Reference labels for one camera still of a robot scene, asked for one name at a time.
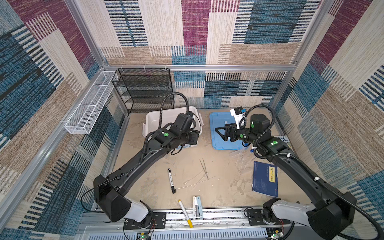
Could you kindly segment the clear test tube rack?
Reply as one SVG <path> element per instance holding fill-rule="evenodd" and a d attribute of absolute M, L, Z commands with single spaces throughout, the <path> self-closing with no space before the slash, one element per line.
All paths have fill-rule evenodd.
<path fill-rule="evenodd" d="M 234 151 L 230 154 L 230 157 L 235 161 L 235 165 L 239 170 L 250 168 L 255 160 L 254 154 L 247 149 Z"/>

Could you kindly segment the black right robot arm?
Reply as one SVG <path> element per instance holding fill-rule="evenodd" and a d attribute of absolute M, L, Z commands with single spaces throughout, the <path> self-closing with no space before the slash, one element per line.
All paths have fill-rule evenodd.
<path fill-rule="evenodd" d="M 328 184 L 302 160 L 281 139 L 271 135 L 275 118 L 265 115 L 251 116 L 249 127 L 247 114 L 234 114 L 236 122 L 215 128 L 224 140 L 242 141 L 253 147 L 257 158 L 267 159 L 283 170 L 310 198 L 311 204 L 293 204 L 273 198 L 263 205 L 262 216 L 267 224 L 286 219 L 310 227 L 326 240 L 342 236 L 342 231 L 354 221 L 359 209 L 356 198 L 349 192 L 343 194 Z"/>

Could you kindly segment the white plastic storage bin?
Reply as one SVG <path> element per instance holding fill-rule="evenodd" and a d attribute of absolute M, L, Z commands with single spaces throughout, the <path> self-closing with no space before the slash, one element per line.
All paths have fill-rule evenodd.
<path fill-rule="evenodd" d="M 143 125 L 145 150 L 164 148 L 171 151 L 194 147 L 185 145 L 187 132 L 197 130 L 201 135 L 203 125 L 202 116 L 195 107 L 150 112 Z"/>

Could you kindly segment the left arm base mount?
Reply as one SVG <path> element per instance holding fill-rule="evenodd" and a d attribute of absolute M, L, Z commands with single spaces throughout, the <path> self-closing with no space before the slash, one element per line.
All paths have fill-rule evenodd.
<path fill-rule="evenodd" d="M 164 229 L 167 213 L 154 212 L 143 201 L 133 201 L 128 213 L 124 216 L 124 230 Z"/>

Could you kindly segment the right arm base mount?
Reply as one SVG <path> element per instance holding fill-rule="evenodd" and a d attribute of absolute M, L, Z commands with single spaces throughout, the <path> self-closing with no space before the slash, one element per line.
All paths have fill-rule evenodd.
<path fill-rule="evenodd" d="M 248 219 L 250 226 L 290 225 L 291 221 L 277 218 L 272 211 L 272 204 L 279 200 L 281 199 L 272 198 L 264 203 L 261 208 L 245 208 L 244 215 Z"/>

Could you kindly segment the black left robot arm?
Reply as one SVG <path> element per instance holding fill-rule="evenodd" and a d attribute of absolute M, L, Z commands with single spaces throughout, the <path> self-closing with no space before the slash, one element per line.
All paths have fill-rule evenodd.
<path fill-rule="evenodd" d="M 198 133 L 192 128 L 196 121 L 192 112 L 180 113 L 169 123 L 146 137 L 143 148 L 126 164 L 107 177 L 94 179 L 95 202 L 111 222 L 134 220 L 148 225 L 152 211 L 143 201 L 126 198 L 135 182 L 159 159 L 184 145 L 196 145 Z"/>

